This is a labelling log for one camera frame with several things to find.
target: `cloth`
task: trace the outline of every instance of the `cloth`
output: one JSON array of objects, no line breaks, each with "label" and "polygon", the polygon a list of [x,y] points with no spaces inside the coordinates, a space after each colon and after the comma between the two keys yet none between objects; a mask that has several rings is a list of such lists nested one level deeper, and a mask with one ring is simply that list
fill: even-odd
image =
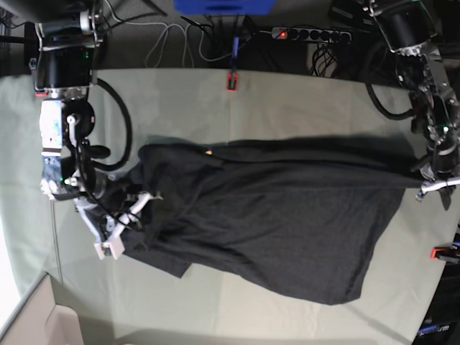
[{"label": "cloth", "polygon": [[406,157],[317,144],[141,148],[132,180],[164,200],[144,234],[125,233],[126,254],[177,277],[196,262],[294,298],[359,298],[377,240],[420,181]]}]

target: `gray floor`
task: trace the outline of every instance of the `gray floor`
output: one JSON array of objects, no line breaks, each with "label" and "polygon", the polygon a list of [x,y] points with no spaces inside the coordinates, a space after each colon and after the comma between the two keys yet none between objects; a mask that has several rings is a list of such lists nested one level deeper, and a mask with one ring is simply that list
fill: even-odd
[{"label": "gray floor", "polygon": [[[128,18],[151,10],[140,0],[109,0],[120,18]],[[180,18],[175,10],[173,0],[154,0],[168,17],[155,17],[145,19],[146,22],[159,21],[166,23],[178,23],[185,26],[187,23]],[[253,17],[259,25],[294,25],[312,24],[328,26],[327,11],[331,0],[277,0],[267,16]],[[113,23],[107,6],[104,5],[104,14]],[[198,22],[204,22],[203,16],[192,17]],[[144,58],[158,40],[161,27],[158,26],[134,26],[122,25],[113,31],[109,38],[109,50],[102,68],[143,68]],[[22,35],[22,29],[14,30],[14,35]],[[193,52],[196,67],[206,67],[206,63],[199,58],[198,43],[201,37],[199,29],[190,30],[190,48]],[[178,29],[172,29],[168,38],[165,54],[162,59],[162,68],[174,68],[182,66],[183,35]],[[11,74],[22,74],[27,70],[22,66],[22,46],[11,46],[12,67]],[[157,54],[152,56],[152,64],[155,64]]]}]

